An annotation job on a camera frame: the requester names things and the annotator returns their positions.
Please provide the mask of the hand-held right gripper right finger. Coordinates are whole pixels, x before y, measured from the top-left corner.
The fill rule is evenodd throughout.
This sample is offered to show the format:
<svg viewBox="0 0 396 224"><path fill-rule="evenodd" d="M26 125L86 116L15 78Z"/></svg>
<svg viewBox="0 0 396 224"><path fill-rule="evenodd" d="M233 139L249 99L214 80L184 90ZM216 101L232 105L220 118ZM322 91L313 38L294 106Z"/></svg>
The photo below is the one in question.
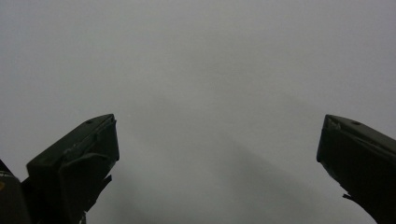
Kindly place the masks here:
<svg viewBox="0 0 396 224"><path fill-rule="evenodd" d="M356 120L327 115L317 162L377 224L396 224L396 140Z"/></svg>

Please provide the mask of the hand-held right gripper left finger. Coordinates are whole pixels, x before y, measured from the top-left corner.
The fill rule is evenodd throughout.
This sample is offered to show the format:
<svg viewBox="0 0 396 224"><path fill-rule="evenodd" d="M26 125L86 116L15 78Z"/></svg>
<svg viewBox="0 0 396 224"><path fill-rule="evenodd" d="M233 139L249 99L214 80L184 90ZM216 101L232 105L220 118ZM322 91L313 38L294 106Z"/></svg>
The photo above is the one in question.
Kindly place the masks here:
<svg viewBox="0 0 396 224"><path fill-rule="evenodd" d="M35 224L85 224L120 159L115 116L86 120L27 163L22 182Z"/></svg>

